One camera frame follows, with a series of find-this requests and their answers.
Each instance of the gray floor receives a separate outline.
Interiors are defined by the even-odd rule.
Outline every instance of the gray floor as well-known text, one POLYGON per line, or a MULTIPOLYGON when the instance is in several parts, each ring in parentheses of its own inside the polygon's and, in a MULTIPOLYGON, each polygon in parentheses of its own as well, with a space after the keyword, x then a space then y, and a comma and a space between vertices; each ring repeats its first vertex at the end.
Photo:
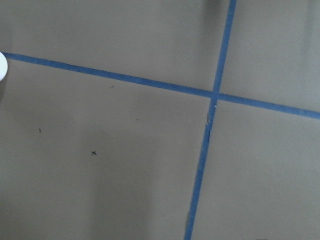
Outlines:
MULTIPOLYGON (((0 52, 211 90, 229 1, 0 0, 0 52)), ((320 111, 320 2, 238 0, 221 93, 320 111)), ((210 99, 8 60, 0 239, 178 240, 210 99)), ((219 100, 193 240, 320 239, 320 120, 219 100)))

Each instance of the blue grout line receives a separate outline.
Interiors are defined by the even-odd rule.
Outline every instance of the blue grout line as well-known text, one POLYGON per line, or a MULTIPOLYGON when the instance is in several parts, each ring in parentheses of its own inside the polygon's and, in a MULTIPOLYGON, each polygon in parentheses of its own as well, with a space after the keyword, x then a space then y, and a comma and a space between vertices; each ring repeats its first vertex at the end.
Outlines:
POLYGON ((7 52, 3 52, 3 55, 8 59, 53 67, 57 69, 64 69, 64 70, 74 71, 78 73, 95 75, 95 76, 104 77, 104 78, 116 79, 120 81, 141 84, 141 85, 146 85, 146 86, 155 87, 155 88, 167 89, 167 90, 172 90, 172 91, 181 92, 185 94, 192 94, 192 95, 197 95, 197 96, 202 96, 207 98, 210 98, 212 94, 211 91, 203 90, 199 88, 167 83, 162 81, 155 81, 151 79, 130 76, 130 75, 115 73, 111 71, 98 70, 98 69, 93 69, 93 68, 84 67, 84 66, 75 66, 75 65, 70 65, 64 62, 59 62, 59 61, 52 61, 52 60, 26 56, 21 54, 7 53, 7 52))
POLYGON ((263 108, 263 109, 270 109, 274 111, 299 115, 299 116, 313 118, 313 119, 320 119, 320 112, 305 110, 297 107, 285 106, 285 105, 275 104, 271 102, 254 100, 250 98, 233 96, 233 95, 228 95, 223 93, 219 93, 218 98, 219 100, 224 100, 232 103, 244 104, 244 105, 249 105, 249 106, 263 108))
POLYGON ((213 121, 216 113, 216 107, 217 107, 218 96, 219 96, 222 76, 223 76, 225 62, 226 62, 229 38, 231 34, 231 28, 232 28, 232 23, 234 19, 236 3, 237 3, 237 0, 230 0, 228 13, 225 21, 224 33, 223 33, 223 38, 222 38, 222 43, 220 48, 219 61, 216 68, 213 91, 212 91, 211 101, 210 101, 209 110, 208 110, 208 120, 204 130, 202 147, 201 147, 201 152, 200 152, 200 157, 199 157, 199 162, 198 162, 198 167, 197 167, 197 172, 196 172, 195 182, 193 187, 193 193, 191 198, 191 204, 189 209, 188 225, 185 230, 184 240, 191 240, 192 232, 195 224, 200 190, 201 190, 201 185, 202 185, 202 180, 204 176, 206 160, 207 160, 207 155, 209 150, 210 135, 211 135, 213 121))

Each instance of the white circular object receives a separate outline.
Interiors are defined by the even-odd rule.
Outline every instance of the white circular object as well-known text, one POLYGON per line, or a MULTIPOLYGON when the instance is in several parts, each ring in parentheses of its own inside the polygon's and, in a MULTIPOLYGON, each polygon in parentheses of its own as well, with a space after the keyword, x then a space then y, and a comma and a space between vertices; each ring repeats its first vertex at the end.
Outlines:
POLYGON ((8 71, 8 63, 6 57, 0 52, 0 82, 5 78, 8 71))

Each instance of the blue line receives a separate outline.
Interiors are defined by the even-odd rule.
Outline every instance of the blue line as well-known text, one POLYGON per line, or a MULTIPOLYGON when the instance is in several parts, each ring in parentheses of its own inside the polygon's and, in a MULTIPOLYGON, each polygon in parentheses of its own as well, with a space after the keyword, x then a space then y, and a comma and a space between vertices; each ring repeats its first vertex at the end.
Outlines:
POLYGON ((197 213, 197 206, 199 202, 199 195, 202 185, 202 179, 204 176, 205 166, 206 166, 206 160, 208 155, 208 149, 209 149, 209 141, 210 141, 210 134, 213 126, 213 121, 215 118, 216 113, 216 107, 218 102, 218 96, 219 96, 219 90, 222 82, 222 76, 224 72, 225 62, 226 62, 226 56, 228 51, 228 45, 229 45, 229 38, 231 34, 231 28, 232 23, 234 19, 235 9, 236 9, 236 3, 237 0, 230 0, 228 13, 225 21, 225 28, 221 43, 221 49, 220 49, 220 55, 219 55, 219 61, 216 68, 215 73, 215 79, 214 79, 214 85, 213 85, 213 92, 211 95, 211 101, 210 106, 208 110, 208 122, 205 126, 203 140, 202 140, 202 147, 198 162, 198 168, 195 176, 195 182, 193 187, 193 193, 192 193, 192 199, 189 209, 189 219, 188 219, 188 225, 185 230, 184 234, 184 240, 191 240, 192 237, 192 231, 195 224, 195 218, 197 213))
POLYGON ((160 89, 167 89, 167 90, 172 90, 172 91, 181 92, 185 94, 192 94, 192 95, 197 95, 197 96, 202 96, 207 98, 210 98, 212 94, 212 92, 208 90, 203 90, 203 89, 198 89, 194 87, 183 86, 183 85, 178 85, 173 83, 167 83, 162 81, 155 81, 151 79, 130 76, 130 75, 115 73, 111 71, 98 70, 98 69, 93 69, 93 68, 84 67, 84 66, 75 66, 75 65, 70 65, 64 62, 59 62, 59 61, 52 61, 52 60, 26 56, 21 54, 7 53, 7 52, 3 52, 3 55, 8 59, 48 66, 48 67, 57 68, 57 69, 64 69, 64 70, 74 71, 78 73, 95 75, 95 76, 109 78, 109 79, 116 79, 120 81, 141 84, 141 85, 156 87, 160 89))
POLYGON ((305 110, 297 107, 285 106, 285 105, 275 104, 271 102, 259 101, 259 100, 254 100, 250 98, 233 96, 233 95, 228 95, 223 93, 220 93, 218 98, 219 100, 224 100, 232 103, 244 104, 244 105, 249 105, 249 106, 263 108, 263 109, 270 109, 274 111, 299 115, 299 116, 313 118, 313 119, 320 119, 320 112, 305 110))

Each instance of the tiled floor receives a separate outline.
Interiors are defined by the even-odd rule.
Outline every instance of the tiled floor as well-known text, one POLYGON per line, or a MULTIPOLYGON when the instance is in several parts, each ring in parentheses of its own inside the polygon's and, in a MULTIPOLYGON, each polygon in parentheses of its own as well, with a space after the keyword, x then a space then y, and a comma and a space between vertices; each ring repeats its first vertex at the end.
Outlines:
POLYGON ((0 1, 0 239, 320 239, 320 2, 235 3, 0 1))

